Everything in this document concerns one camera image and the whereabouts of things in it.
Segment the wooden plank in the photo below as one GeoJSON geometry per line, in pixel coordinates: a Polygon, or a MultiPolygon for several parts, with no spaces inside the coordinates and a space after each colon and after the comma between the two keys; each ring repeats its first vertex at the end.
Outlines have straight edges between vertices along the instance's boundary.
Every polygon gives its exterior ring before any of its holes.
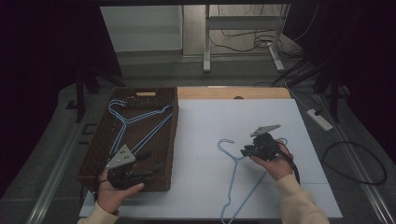
{"type": "Polygon", "coordinates": [[[178,87],[178,99],[290,99],[285,88],[253,87],[178,87]]]}

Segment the dark background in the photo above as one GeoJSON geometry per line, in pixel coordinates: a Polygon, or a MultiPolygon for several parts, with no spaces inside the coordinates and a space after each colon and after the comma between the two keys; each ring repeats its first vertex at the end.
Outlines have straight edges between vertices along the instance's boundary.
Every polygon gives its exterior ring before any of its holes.
{"type": "MultiPolygon", "coordinates": [[[[350,92],[349,106],[396,161],[392,145],[396,114],[395,1],[345,7],[320,5],[317,19],[298,43],[314,63],[319,63],[340,43],[357,8],[362,10],[359,22],[337,54],[336,63],[322,76],[340,77],[340,83],[350,92]]],[[[292,6],[285,35],[298,37],[314,10],[315,6],[292,6]]],[[[59,91],[75,82],[78,71],[92,80],[95,74],[89,67],[113,76],[120,76],[120,68],[100,9],[92,4],[2,1],[0,52],[3,194],[51,120],[59,91]]]]}

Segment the wall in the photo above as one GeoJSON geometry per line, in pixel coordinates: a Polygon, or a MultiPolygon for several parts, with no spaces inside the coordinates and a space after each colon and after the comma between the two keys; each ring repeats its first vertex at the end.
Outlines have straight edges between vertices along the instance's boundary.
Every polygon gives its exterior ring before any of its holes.
{"type": "Polygon", "coordinates": [[[181,6],[101,7],[114,50],[182,49],[181,6]]]}

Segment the white table surface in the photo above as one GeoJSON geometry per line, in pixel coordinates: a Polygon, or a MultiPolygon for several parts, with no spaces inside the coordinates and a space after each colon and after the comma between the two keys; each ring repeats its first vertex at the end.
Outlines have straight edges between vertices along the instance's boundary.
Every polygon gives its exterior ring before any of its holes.
{"type": "MultiPolygon", "coordinates": [[[[301,185],[312,192],[318,206],[328,217],[342,217],[328,180],[318,161],[304,122],[292,99],[279,100],[179,100],[171,189],[167,192],[142,192],[120,207],[121,217],[138,219],[219,219],[228,202],[227,192],[233,173],[233,160],[218,150],[222,144],[237,157],[240,149],[252,144],[250,134],[259,126],[280,124],[270,134],[286,138],[294,154],[301,185]]],[[[238,163],[233,183],[232,204],[224,213],[231,218],[247,197],[264,169],[245,158],[238,163]]],[[[236,218],[279,218],[279,193],[267,175],[253,192],[236,218]]],[[[80,216],[93,209],[87,194],[80,216]]]]}

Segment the finger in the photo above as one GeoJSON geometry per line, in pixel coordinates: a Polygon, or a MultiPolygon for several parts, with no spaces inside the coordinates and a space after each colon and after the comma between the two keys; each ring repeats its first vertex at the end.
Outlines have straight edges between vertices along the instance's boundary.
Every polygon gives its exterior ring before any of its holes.
{"type": "Polygon", "coordinates": [[[122,193],[125,197],[131,196],[133,194],[136,194],[138,191],[140,191],[143,187],[145,187],[145,184],[140,183],[137,185],[133,185],[130,188],[124,190],[122,193]]]}
{"type": "Polygon", "coordinates": [[[264,161],[264,160],[260,159],[259,157],[255,157],[255,156],[251,156],[250,159],[263,167],[266,167],[269,163],[268,161],[264,161]]]}

